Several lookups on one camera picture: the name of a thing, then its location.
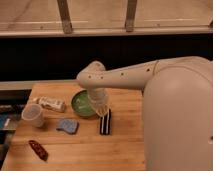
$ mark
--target wooden table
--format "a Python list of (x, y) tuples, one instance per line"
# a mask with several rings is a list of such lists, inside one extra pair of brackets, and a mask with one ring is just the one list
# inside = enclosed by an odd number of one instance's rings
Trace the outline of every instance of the wooden table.
[[(65, 113), (44, 109), (45, 127), (34, 128), (21, 120), (7, 153), (2, 171), (144, 171), (141, 118), (141, 92), (107, 89), (112, 110), (111, 134), (99, 134), (99, 118), (76, 115), (70, 102), (81, 88), (75, 83), (35, 84), (28, 103), (34, 97), (49, 96), (67, 104)], [(59, 118), (76, 119), (75, 135), (56, 130)], [(40, 142), (48, 151), (40, 160), (28, 140)]]

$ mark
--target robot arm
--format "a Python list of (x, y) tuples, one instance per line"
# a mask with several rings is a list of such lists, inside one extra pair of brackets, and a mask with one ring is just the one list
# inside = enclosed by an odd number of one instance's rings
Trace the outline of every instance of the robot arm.
[(143, 90), (147, 81), (159, 70), (179, 62), (205, 60), (200, 57), (181, 57), (156, 60), (138, 65), (105, 71), (100, 62), (94, 61), (77, 76), (77, 82), (85, 89), (123, 88)]

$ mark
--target sponge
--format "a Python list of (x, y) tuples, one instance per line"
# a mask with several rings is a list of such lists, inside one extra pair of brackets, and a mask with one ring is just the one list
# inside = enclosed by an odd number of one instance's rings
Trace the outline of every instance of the sponge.
[(58, 131), (65, 131), (68, 134), (75, 134), (77, 132), (79, 123), (71, 119), (60, 119), (57, 125)]

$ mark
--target green bowl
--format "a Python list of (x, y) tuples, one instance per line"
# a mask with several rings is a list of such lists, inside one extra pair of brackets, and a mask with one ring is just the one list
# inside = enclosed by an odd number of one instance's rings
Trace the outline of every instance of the green bowl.
[(87, 96), (87, 91), (82, 90), (78, 92), (71, 101), (71, 106), (75, 113), (81, 117), (91, 117), (96, 115), (96, 112), (92, 109)]

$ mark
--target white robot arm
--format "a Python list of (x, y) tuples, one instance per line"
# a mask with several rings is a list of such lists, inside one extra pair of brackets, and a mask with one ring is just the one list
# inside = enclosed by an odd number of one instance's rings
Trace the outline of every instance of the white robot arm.
[(213, 66), (209, 60), (181, 57), (110, 71), (93, 62), (78, 74), (77, 82), (88, 90), (94, 108), (107, 103), (106, 87), (144, 90), (147, 171), (213, 170)]

